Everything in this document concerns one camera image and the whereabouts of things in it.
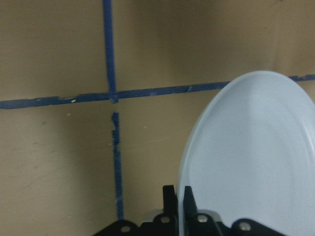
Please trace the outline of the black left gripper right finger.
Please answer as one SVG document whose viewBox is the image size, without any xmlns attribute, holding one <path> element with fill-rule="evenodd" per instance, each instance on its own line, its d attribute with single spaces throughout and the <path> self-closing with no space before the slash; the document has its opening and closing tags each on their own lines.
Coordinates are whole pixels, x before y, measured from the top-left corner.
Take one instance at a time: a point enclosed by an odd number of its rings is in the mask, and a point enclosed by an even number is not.
<svg viewBox="0 0 315 236">
<path fill-rule="evenodd" d="M 194 218 L 197 215 L 197 206 L 195 203 L 192 188 L 185 187 L 184 200 L 183 200 L 184 219 L 186 221 Z"/>
</svg>

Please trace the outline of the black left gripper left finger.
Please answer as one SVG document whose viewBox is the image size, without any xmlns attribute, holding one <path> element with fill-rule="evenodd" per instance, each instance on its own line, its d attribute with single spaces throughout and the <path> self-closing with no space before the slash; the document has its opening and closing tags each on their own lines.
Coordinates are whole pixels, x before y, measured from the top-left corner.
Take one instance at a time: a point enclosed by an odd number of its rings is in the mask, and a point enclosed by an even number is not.
<svg viewBox="0 0 315 236">
<path fill-rule="evenodd" d="M 163 214 L 170 219 L 178 216 L 178 200 L 173 185 L 164 185 L 163 192 Z"/>
</svg>

